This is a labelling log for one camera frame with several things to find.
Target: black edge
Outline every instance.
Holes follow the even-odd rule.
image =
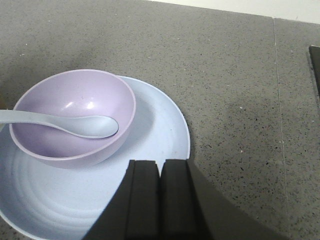
[[[318,88],[318,93],[320,95],[320,47],[310,46],[309,52],[310,52],[310,56],[311,56],[311,61],[312,61],[316,85]]]

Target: black object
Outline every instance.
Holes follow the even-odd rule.
[[[154,161],[135,161],[127,216],[127,240],[159,238],[159,170]]]
[[[167,160],[161,173],[162,236],[168,240],[197,239],[197,222],[185,160]]]
[[[310,56],[311,56],[311,61],[312,61],[316,85],[318,88],[318,93],[320,95],[320,47],[310,46],[309,52],[310,52]]]
[[[82,240],[212,240],[186,160],[131,160],[108,206]]]

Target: spoon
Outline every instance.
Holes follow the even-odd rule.
[[[18,110],[0,110],[0,124],[39,124],[87,139],[104,139],[119,129],[109,116],[62,117]]]

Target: spoon handle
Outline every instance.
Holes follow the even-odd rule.
[[[29,111],[0,110],[0,124],[40,124],[51,127],[50,116]]]

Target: bowl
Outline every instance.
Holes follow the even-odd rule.
[[[98,164],[121,147],[136,113],[136,98],[120,77],[101,70],[79,69],[42,80],[13,109],[61,117],[114,118],[118,132],[103,139],[81,138],[37,124],[10,124],[11,137],[22,151],[47,165],[73,169]]]

